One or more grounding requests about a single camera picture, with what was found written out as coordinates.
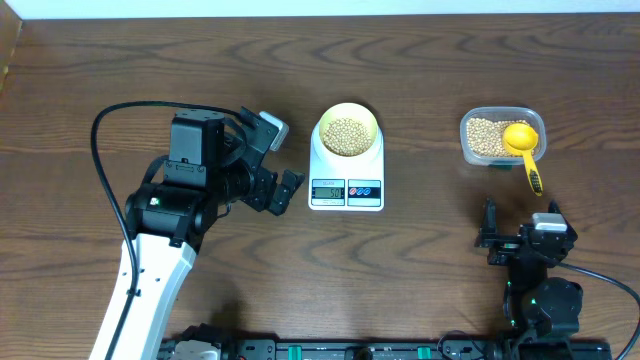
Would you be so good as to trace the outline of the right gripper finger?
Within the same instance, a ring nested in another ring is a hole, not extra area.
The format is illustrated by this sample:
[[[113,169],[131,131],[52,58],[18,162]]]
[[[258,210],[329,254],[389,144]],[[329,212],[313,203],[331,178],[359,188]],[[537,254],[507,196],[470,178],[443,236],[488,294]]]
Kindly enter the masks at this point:
[[[574,235],[575,229],[564,215],[555,200],[551,200],[547,211],[547,230],[550,232],[566,232]]]
[[[492,247],[497,237],[496,205],[492,199],[488,198],[485,202],[485,213],[475,241],[475,246],[479,248]]]

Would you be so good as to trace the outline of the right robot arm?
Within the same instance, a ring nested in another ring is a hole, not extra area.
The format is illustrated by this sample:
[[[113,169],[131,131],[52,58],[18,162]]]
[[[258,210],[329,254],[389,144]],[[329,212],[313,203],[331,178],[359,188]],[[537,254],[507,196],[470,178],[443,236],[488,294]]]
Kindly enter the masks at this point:
[[[531,216],[515,235],[497,226],[495,202],[485,202],[485,214],[475,246],[488,250],[487,263],[507,268],[503,312],[511,330],[486,346],[487,359],[572,359],[569,337],[579,331],[583,290],[576,283],[550,277],[578,235],[556,202]]]

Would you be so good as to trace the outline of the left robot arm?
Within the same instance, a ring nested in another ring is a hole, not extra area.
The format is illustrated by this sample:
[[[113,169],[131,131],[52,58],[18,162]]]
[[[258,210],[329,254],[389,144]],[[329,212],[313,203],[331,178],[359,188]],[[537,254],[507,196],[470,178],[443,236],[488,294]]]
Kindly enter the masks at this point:
[[[92,158],[124,235],[116,285],[93,359],[153,359],[160,350],[178,292],[206,232],[241,201],[257,212],[283,214],[305,176],[263,167],[288,133],[282,120],[175,104],[169,152],[151,162],[139,188],[119,205],[101,164]]]

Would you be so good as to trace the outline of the yellow measuring scoop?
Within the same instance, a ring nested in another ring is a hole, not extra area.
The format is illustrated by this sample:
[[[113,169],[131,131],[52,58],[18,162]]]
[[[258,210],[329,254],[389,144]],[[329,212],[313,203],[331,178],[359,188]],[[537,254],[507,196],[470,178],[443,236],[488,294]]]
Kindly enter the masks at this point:
[[[543,184],[533,158],[533,150],[538,144],[538,139],[539,136],[534,128],[525,123],[509,125],[502,136],[503,147],[511,155],[523,159],[529,185],[535,195],[541,196]]]

